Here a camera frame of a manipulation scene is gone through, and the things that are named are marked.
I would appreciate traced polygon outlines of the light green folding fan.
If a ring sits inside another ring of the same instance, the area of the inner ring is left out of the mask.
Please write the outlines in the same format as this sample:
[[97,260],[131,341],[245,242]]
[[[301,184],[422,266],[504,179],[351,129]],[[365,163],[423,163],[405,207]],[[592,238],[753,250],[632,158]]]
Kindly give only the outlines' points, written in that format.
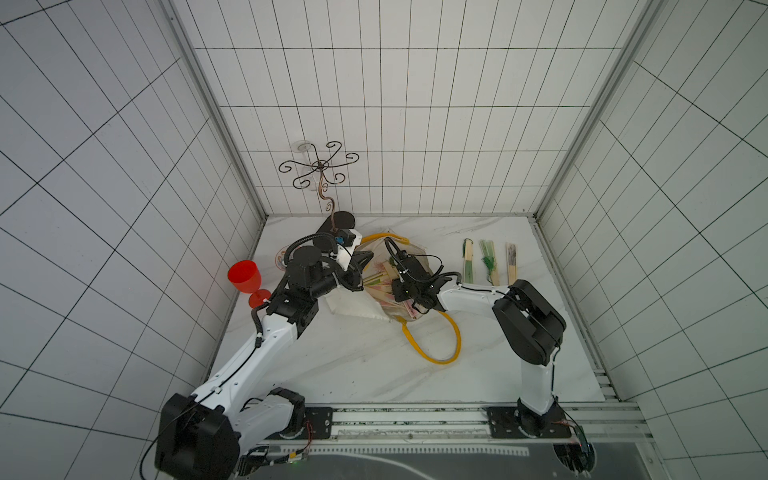
[[465,238],[462,246],[463,282],[469,284],[474,282],[473,247],[473,240],[470,238]]

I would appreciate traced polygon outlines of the white canvas tote bag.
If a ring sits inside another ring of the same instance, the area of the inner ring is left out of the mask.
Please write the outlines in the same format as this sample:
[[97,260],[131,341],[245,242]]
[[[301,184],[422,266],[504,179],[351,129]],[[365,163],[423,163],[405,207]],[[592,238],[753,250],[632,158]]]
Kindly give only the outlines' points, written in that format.
[[[416,264],[421,268],[410,268],[402,276],[396,263],[390,257],[387,245],[392,244],[397,250],[403,250],[415,257]],[[358,253],[371,253],[372,260],[363,268],[363,290],[358,293],[339,288],[326,296],[330,311],[338,315],[372,318],[378,320],[393,320],[400,324],[405,338],[411,347],[425,360],[437,365],[449,365],[459,358],[462,337],[461,331],[448,314],[443,317],[450,324],[455,335],[455,347],[452,355],[446,359],[431,357],[418,344],[409,326],[427,315],[434,308],[412,300],[409,295],[416,291],[406,283],[413,276],[429,278],[432,271],[426,261],[427,254],[421,247],[413,245],[409,239],[390,232],[382,232],[365,236],[361,245],[356,248]]]

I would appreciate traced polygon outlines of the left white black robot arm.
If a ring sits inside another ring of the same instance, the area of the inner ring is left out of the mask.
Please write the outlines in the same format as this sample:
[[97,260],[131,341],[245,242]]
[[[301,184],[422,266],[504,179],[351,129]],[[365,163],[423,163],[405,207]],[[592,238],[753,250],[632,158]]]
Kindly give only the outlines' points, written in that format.
[[252,309],[256,331],[232,358],[192,394],[173,395],[163,406],[150,449],[153,466],[175,479],[229,479],[263,466],[287,464],[303,449],[269,457],[273,435],[309,435],[305,399],[282,387],[262,399],[252,392],[280,352],[306,330],[320,297],[342,286],[358,292],[370,251],[338,245],[324,255],[306,239],[285,253],[285,273],[272,295]]

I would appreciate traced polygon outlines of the grey pink folding fan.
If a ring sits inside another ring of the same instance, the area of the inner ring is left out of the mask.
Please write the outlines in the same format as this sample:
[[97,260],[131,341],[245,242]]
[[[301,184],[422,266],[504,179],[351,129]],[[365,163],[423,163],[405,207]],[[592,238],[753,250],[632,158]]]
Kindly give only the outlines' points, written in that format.
[[507,243],[505,245],[505,251],[508,283],[509,285],[512,285],[518,279],[517,245],[513,243]]

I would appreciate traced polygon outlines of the green tasselled folding fan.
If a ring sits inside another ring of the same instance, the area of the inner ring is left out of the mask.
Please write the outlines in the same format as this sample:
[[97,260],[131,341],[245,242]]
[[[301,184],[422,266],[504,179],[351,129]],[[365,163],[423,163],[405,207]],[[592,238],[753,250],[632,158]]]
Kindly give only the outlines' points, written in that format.
[[494,243],[491,240],[481,240],[480,249],[482,254],[482,262],[487,269],[488,282],[493,286],[499,286],[500,277]]

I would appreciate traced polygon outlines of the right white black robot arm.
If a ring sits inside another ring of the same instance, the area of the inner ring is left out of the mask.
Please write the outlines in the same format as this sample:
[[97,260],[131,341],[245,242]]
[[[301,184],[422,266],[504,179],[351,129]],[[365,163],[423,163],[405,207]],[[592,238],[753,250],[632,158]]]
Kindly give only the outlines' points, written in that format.
[[419,310],[465,312],[498,322],[521,360],[515,423],[523,435],[537,438],[563,418],[553,392],[553,357],[561,350],[566,322],[533,284],[518,279],[506,288],[466,286],[460,273],[429,274],[405,251],[395,253],[392,261],[399,275],[392,282],[397,301],[410,300]]

